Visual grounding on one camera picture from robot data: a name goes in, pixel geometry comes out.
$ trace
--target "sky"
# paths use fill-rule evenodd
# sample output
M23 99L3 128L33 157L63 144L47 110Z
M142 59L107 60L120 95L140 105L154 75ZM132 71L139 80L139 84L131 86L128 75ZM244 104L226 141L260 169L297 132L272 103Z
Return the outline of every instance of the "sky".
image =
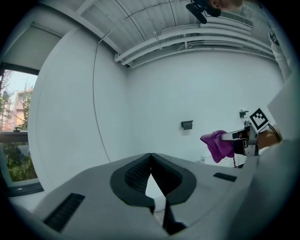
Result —
M26 81L28 82L29 86L34 86L37 78L38 76L36 75L13 71L9 81L10 85L7 87L8 92L15 91L14 95L11 96L12 103L15 101L16 92L24 91Z

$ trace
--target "window frame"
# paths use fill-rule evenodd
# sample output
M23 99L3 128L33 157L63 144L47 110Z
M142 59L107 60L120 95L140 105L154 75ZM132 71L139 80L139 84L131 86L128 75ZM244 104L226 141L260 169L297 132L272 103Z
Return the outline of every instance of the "window frame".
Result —
M0 132L0 143L20 142L28 143L27 131ZM1 178L8 197L23 196L44 191L38 178L13 182L10 177L7 164L2 160L3 159L0 158L0 170L2 172Z
M39 70L36 69L2 62L0 64L0 76L3 76L5 70L17 71L32 75L39 74ZM0 132L0 143L28 143L28 132ZM2 175L0 175L0 184L3 185L3 190L5 191L7 197L24 196L44 191L38 178L13 182L9 174L7 163L1 159L0 171L2 172Z

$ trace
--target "tree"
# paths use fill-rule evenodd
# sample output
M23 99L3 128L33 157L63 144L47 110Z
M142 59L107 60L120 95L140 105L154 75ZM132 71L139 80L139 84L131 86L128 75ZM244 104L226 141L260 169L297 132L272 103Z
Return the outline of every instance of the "tree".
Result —
M13 71L5 70L3 72L3 76L0 80L0 130L2 130L3 126L3 117L11 117L12 111L7 108L7 103L9 98L14 94L13 92L9 92L7 90L10 85L10 78L13 75Z
M29 112L29 106L30 106L30 100L32 95L33 85L29 85L28 78L26 80L25 86L24 86L24 94L23 94L23 100L22 100L22 106L23 106L23 121L22 121L22 130L28 130L28 112Z
M9 175L13 182L37 178L29 151L23 154L23 142L3 143Z

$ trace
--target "pipe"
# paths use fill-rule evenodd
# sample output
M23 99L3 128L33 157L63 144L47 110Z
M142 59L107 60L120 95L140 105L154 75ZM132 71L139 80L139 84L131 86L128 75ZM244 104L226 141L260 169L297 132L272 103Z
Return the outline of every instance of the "pipe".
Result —
M218 43L225 43L224 41L220 41L220 42L218 42L218 41L205 41L205 42L203 42L203 41L194 41L194 42L191 42L191 43L189 43L189 44L187 44L187 46L189 47L189 46L196 46L196 45L208 45L207 43L213 43L213 44L218 44ZM232 43L232 42L227 42L227 43L230 43L230 44L234 44L234 45L240 45L241 47L242 46L244 46L244 45L241 45L241 44L237 44L237 43ZM184 47L184 45L181 45L178 49L177 49L177 51L180 51L182 48Z
M186 49L188 49L188 42L187 41L184 42L184 46L185 46Z
M246 31L249 31L250 29L252 29L251 27L241 23L241 22L237 22L237 21L234 21L233 19L227 19L227 18L224 18L222 16L220 17L207 17L207 23L219 23L219 24L226 24L226 25L229 25L229 26L233 26L233 27L236 27L236 28L240 28L240 29L243 29L243 30L246 30Z
M176 30L184 30L184 29L191 29L191 28L200 28L200 24L185 24L185 25L179 25L175 27L165 28L161 31L161 34L165 34L168 32L176 31Z
M218 28L218 29L224 29L224 30L231 30L231 31L235 31L241 34L245 34L250 36L251 32L247 31L247 30L243 30L237 27L233 27L233 26L228 26L225 24L219 24L219 23L207 23L207 24L202 24L201 28Z
M241 33L237 33L237 32L234 32L234 31L229 31L229 30L224 30L224 29L209 29L209 28L195 28L195 29L186 29L186 30L177 30L177 31L173 31L173 32L169 32L169 33L166 33L166 34L162 34L162 35L159 35L158 36L158 39L159 40L163 40L163 39L166 39L166 38L170 38L170 37L174 37L174 36L178 36L178 35L183 35L183 34L191 34L191 33L200 33L200 34L221 34L221 35L229 35L229 36L234 36L234 37L237 37L237 38L242 38L244 40L249 40L249 41L252 41L254 43L257 43L267 49L270 49L272 50L271 46L253 38L253 37L250 37L250 36L247 36L247 35L244 35L244 34L241 34ZM117 58L114 59L115 62L118 62L120 61L121 59L127 57L128 55L134 53L135 51L147 46L147 45L150 45L152 43L155 43L157 40L155 37L147 40L147 41L144 41L130 49L128 49L127 51L125 51L124 53L122 53L120 56L118 56Z
M190 42L190 41L197 41L197 40L216 40L216 41L227 41L227 42L240 43L240 44L244 44L246 46L250 46L250 47L255 48L255 49L259 49L260 51L265 52L267 54L273 55L272 51L266 50L266 49L264 49L264 48L262 48L262 47L260 47L256 44L253 44L253 43L250 43L250 42L247 42L247 41L244 41L244 40L232 38L232 37L223 37L223 36L222 37L220 37L220 36L182 37L182 38L179 38L179 39L164 42L164 43L161 44L161 47L167 47L167 46L171 46L173 44L183 43L185 41ZM131 56L130 58L126 59L125 61L121 62L121 64L126 65L127 63L133 61L134 59L137 59L137 58L139 58L143 55L146 55L146 54L148 54L152 51L155 51L157 49L159 49L158 45L147 48L147 49L137 53L136 55Z
M148 63L148 62L151 62L151 61L163 58L163 57L167 57L167 56L171 56L171 55L174 55L174 54L178 54L178 53L186 53L186 52L192 52L192 51L196 52L196 51L205 51L205 50L216 50L216 51L225 51L225 52L248 53L248 54L251 54L251 55L260 56L260 57L264 57L264 58L276 61L272 57L260 55L260 54L257 54L257 53L252 53L252 52L249 52L249 51L243 51L243 50L237 50L237 49L215 48L215 47L204 47L204 48L184 49L184 50L181 50L181 51L174 51L174 52L171 52L171 53L163 54L163 55L157 56L155 58L151 58L149 60L145 60L143 62L137 63L137 64L131 66L131 68L136 68L136 67L138 67L138 66L140 66L142 64L145 64L145 63Z

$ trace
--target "purple cloth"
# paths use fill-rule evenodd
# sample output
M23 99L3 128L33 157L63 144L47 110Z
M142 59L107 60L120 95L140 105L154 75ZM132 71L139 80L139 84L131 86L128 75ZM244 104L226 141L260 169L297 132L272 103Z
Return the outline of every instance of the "purple cloth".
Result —
M223 158L234 157L233 143L231 141L222 141L220 136L227 133L223 130L218 130L212 134L203 135L200 140L207 144L212 158L216 163L219 163Z

